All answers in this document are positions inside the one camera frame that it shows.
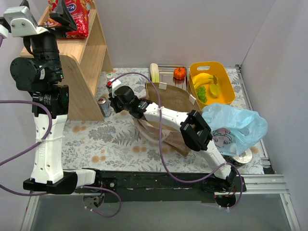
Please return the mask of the small silver bottle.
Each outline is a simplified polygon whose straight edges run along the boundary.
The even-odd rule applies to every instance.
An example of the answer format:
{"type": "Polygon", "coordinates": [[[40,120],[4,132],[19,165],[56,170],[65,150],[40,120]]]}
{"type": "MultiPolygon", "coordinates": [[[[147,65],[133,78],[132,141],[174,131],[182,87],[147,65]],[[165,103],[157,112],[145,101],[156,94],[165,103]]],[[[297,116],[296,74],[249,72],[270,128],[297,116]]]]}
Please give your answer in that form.
{"type": "Polygon", "coordinates": [[[111,115],[111,109],[108,102],[108,99],[104,96],[101,96],[97,100],[98,106],[105,117],[109,117],[111,115]]]}

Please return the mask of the red cookie snack packet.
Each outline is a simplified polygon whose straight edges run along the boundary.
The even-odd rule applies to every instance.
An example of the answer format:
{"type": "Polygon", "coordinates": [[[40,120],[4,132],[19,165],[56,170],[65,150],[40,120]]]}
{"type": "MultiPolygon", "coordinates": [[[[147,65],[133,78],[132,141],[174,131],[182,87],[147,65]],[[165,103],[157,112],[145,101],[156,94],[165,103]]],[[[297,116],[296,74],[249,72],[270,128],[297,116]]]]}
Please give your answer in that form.
{"type": "MultiPolygon", "coordinates": [[[[55,13],[58,5],[58,0],[49,0],[49,12],[55,13]]],[[[89,13],[92,0],[65,0],[65,5],[74,19],[77,30],[66,32],[63,39],[83,39],[89,35],[89,13]]],[[[60,23],[48,17],[43,21],[43,25],[48,27],[62,26],[60,23]]]]}

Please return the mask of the green label bottle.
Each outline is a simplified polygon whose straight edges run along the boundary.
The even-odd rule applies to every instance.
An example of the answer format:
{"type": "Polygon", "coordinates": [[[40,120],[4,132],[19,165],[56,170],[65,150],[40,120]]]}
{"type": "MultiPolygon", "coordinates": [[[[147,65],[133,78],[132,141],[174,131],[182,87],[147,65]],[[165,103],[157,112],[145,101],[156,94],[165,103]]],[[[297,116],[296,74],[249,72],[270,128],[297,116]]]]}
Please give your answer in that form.
{"type": "Polygon", "coordinates": [[[106,74],[106,83],[111,82],[114,79],[114,76],[112,73],[107,73],[106,74]]]}

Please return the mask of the brown paper tote bag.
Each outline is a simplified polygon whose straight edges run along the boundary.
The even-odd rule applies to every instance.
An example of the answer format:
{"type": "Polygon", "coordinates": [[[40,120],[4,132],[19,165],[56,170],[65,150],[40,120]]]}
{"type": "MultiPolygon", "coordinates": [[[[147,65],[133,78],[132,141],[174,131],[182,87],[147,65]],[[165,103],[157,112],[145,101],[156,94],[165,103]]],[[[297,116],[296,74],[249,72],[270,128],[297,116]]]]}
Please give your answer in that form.
{"type": "MultiPolygon", "coordinates": [[[[154,87],[157,87],[158,93],[161,99],[161,104],[163,107],[178,111],[178,112],[187,112],[191,110],[201,111],[197,100],[189,94],[186,90],[181,88],[164,84],[164,83],[155,83],[152,85],[147,82],[145,84],[146,96],[144,99],[148,99],[156,104],[158,104],[158,96],[154,90],[154,87]]],[[[136,128],[139,132],[149,141],[158,144],[159,139],[159,123],[158,122],[147,122],[144,120],[133,119],[136,128]]],[[[191,151],[184,143],[184,139],[180,131],[175,130],[172,127],[166,125],[162,126],[162,141],[182,156],[187,156],[191,151]]]]}

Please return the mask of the white green leek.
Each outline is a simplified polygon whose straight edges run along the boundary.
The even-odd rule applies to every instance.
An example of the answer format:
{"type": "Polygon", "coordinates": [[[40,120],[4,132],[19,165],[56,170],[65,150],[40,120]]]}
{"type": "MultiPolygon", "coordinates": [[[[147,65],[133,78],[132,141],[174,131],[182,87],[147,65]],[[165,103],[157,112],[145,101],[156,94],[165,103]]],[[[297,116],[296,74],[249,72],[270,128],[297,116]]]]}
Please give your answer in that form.
{"type": "Polygon", "coordinates": [[[151,81],[153,83],[159,83],[160,82],[160,78],[159,78],[158,64],[151,63],[149,70],[150,70],[151,81]]]}

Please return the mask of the small orange pumpkin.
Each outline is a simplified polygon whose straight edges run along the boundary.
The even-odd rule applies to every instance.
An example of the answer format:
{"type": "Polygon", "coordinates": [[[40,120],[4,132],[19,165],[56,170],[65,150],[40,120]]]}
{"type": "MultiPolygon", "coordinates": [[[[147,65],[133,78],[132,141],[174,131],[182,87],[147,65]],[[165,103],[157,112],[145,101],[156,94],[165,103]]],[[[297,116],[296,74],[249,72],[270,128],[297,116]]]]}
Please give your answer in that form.
{"type": "Polygon", "coordinates": [[[185,79],[186,69],[184,67],[177,67],[173,72],[173,77],[178,80],[185,79]]]}

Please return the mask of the green vegetables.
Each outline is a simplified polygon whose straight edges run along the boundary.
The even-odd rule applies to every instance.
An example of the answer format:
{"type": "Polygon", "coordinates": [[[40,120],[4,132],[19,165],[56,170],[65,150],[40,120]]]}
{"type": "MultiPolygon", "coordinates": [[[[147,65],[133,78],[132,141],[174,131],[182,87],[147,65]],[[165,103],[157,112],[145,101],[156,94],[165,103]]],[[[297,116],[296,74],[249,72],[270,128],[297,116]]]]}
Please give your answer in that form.
{"type": "Polygon", "coordinates": [[[197,98],[200,102],[206,103],[207,102],[207,97],[206,97],[206,89],[204,86],[200,86],[196,90],[197,98]]]}

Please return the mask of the yellow bananas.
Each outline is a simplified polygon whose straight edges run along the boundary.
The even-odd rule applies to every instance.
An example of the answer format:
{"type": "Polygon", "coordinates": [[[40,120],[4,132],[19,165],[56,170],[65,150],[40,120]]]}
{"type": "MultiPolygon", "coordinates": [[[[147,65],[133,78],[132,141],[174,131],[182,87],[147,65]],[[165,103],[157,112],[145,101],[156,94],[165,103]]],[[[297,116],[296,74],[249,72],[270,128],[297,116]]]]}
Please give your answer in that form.
{"type": "Polygon", "coordinates": [[[213,75],[208,73],[200,73],[192,78],[194,89],[197,90],[200,86],[213,82],[213,75]]]}

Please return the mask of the yellow star fruit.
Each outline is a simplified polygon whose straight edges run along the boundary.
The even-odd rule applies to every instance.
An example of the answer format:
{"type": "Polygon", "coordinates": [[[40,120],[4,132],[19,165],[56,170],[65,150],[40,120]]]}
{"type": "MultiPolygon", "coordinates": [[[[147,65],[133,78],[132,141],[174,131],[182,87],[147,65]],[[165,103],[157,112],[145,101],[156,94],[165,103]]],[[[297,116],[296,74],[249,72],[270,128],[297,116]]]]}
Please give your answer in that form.
{"type": "Polygon", "coordinates": [[[220,92],[221,92],[219,85],[215,84],[215,83],[210,84],[209,91],[210,91],[210,94],[212,95],[212,97],[214,97],[214,98],[217,98],[220,95],[220,92]]]}

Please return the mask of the blue cartoon plastic bag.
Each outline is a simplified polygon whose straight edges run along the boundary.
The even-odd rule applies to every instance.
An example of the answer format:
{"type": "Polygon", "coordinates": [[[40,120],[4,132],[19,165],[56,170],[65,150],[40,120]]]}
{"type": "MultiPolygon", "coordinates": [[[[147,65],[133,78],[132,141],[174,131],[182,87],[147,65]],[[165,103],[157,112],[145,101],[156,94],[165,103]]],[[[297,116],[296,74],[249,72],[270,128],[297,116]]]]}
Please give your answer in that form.
{"type": "Polygon", "coordinates": [[[258,112],[213,103],[203,108],[202,117],[211,128],[214,143],[222,155],[239,156],[254,146],[268,131],[258,112]]]}

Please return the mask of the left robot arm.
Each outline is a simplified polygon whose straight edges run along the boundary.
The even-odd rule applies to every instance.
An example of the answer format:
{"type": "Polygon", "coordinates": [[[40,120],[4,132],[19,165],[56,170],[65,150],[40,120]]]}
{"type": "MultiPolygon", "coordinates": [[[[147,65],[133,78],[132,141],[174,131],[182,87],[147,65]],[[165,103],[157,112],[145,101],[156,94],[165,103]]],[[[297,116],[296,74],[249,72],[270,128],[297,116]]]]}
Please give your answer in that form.
{"type": "Polygon", "coordinates": [[[21,91],[32,97],[32,113],[36,126],[34,167],[30,178],[23,183],[25,190],[50,194],[71,194],[86,186],[91,192],[102,188],[102,180],[93,169],[64,171],[62,141],[69,109],[69,87],[61,86],[63,70],[57,39],[75,31],[77,25],[59,1],[51,19],[56,27],[40,26],[34,19],[29,4],[22,1],[4,13],[13,37],[21,37],[30,57],[15,58],[10,73],[21,91]]]}

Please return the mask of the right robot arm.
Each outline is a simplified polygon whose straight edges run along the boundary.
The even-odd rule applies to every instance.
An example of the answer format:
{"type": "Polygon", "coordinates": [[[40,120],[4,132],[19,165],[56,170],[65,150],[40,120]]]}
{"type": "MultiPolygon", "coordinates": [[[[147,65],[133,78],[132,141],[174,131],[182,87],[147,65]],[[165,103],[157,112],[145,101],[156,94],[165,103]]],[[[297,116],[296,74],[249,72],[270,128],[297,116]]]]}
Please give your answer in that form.
{"type": "Polygon", "coordinates": [[[213,169],[212,186],[216,190],[229,191],[235,186],[235,168],[227,164],[217,149],[211,128],[198,111],[177,112],[160,107],[150,100],[139,99],[130,87],[123,86],[118,80],[108,81],[106,86],[111,106],[116,113],[126,110],[135,119],[157,122],[160,126],[179,131],[185,145],[198,152],[213,169]]]}

